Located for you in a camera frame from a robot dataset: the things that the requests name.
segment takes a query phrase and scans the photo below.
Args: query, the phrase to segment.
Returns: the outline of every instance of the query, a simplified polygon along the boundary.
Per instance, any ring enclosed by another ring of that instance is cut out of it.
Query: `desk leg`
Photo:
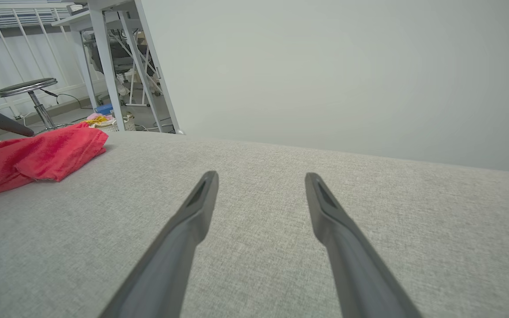
[[[74,52],[80,65],[81,76],[84,79],[85,87],[87,88],[87,94],[89,95],[89,101],[91,101],[91,107],[95,111],[97,108],[97,101],[95,100],[95,92],[93,91],[93,83],[91,82],[91,76],[89,74],[89,65],[87,64],[87,58],[85,56],[84,40],[81,37],[80,32],[72,32],[74,38]]]
[[[123,30],[125,31],[125,34],[133,34],[133,29],[129,29],[129,26],[127,25],[127,20],[129,20],[129,17],[127,17],[127,12],[119,12],[119,18],[121,18],[121,24],[123,25]],[[135,65],[137,70],[139,71],[141,83],[143,83],[143,91],[147,95],[147,98],[149,100],[150,110],[152,110],[154,121],[156,121],[156,124],[158,125],[158,131],[162,132],[160,127],[161,124],[156,114],[157,112],[156,103],[154,102],[152,92],[150,92],[149,80],[147,78],[147,69],[143,66],[143,61],[141,60],[139,48],[137,47],[135,38],[133,36],[127,36],[127,43],[129,43],[129,48],[131,49],[131,54],[133,55],[134,61],[133,65]]]
[[[166,87],[166,81],[164,81],[164,75],[162,75],[162,67],[160,66],[160,62],[158,60],[158,55],[156,54],[156,49],[154,48],[153,37],[150,34],[150,30],[147,24],[147,16],[149,18],[154,18],[154,13],[145,14],[143,9],[143,0],[135,0],[135,5],[137,6],[137,12],[139,13],[139,20],[141,21],[141,25],[143,26],[143,31],[145,32],[145,36],[147,37],[147,45],[150,49],[150,56],[152,56],[152,60],[154,61],[154,67],[156,68],[156,74],[160,77],[160,87],[162,88],[162,93],[164,94],[164,100],[166,101],[166,106],[168,106],[168,112],[170,113],[170,117],[172,120],[172,124],[174,125],[174,130],[176,133],[181,135],[185,135],[184,131],[182,131],[180,125],[178,125],[178,121],[176,120],[176,114],[174,112],[174,107],[172,107],[172,101],[170,99],[170,93],[168,92],[168,88]]]
[[[91,17],[91,25],[95,33],[95,42],[97,44],[97,51],[101,60],[101,67],[103,68],[103,76],[105,76],[105,84],[107,84],[107,92],[109,99],[111,99],[111,106],[117,118],[117,126],[119,131],[125,131],[125,124],[123,123],[123,112],[121,111],[121,103],[119,102],[119,95],[117,94],[117,85],[115,84],[115,71],[113,70],[113,59],[111,58],[111,49],[109,47],[109,36],[107,35],[107,26],[105,24],[105,16],[101,9],[95,10],[91,7],[92,2],[89,2],[89,16]]]

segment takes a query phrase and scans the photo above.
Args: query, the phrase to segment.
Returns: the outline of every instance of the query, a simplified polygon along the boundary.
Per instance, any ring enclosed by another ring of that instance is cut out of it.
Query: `stool seat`
[[[58,83],[58,81],[55,78],[44,78],[26,81],[21,84],[11,85],[0,89],[0,97],[8,97],[21,93],[32,92],[35,89],[47,87],[56,83]]]

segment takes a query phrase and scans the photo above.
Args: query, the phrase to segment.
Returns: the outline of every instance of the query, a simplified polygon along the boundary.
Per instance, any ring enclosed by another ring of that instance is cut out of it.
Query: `white wall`
[[[188,135],[509,170],[509,1],[143,6]]]

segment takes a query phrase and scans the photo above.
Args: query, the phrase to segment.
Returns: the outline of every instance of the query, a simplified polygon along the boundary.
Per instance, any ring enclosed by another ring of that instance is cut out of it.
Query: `chrome stool leg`
[[[29,96],[34,102],[34,110],[37,111],[38,115],[42,119],[42,122],[44,123],[44,126],[46,127],[45,129],[35,133],[35,135],[38,135],[39,133],[44,133],[45,131],[55,130],[61,127],[66,127],[67,125],[71,125],[71,124],[60,124],[60,125],[54,124],[54,121],[52,121],[52,118],[50,117],[50,115],[48,115],[48,111],[46,111],[44,105],[42,105],[42,103],[38,101],[38,98],[33,91],[29,92]]]
[[[38,115],[42,119],[42,122],[44,123],[44,126],[46,127],[45,130],[55,129],[55,125],[54,122],[52,121],[52,118],[50,117],[50,115],[48,115],[48,111],[46,111],[46,108],[44,108],[40,101],[38,101],[38,98],[34,94],[34,92],[30,91],[29,96],[34,102],[34,110],[37,111]]]

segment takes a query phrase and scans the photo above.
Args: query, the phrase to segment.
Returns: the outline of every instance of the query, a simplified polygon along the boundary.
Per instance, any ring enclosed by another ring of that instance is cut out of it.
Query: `yellow cloth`
[[[101,123],[103,121],[108,121],[109,119],[107,119],[105,116],[98,116],[96,119],[92,119],[91,121],[85,121],[88,125],[93,125],[93,124],[97,124],[97,123]]]

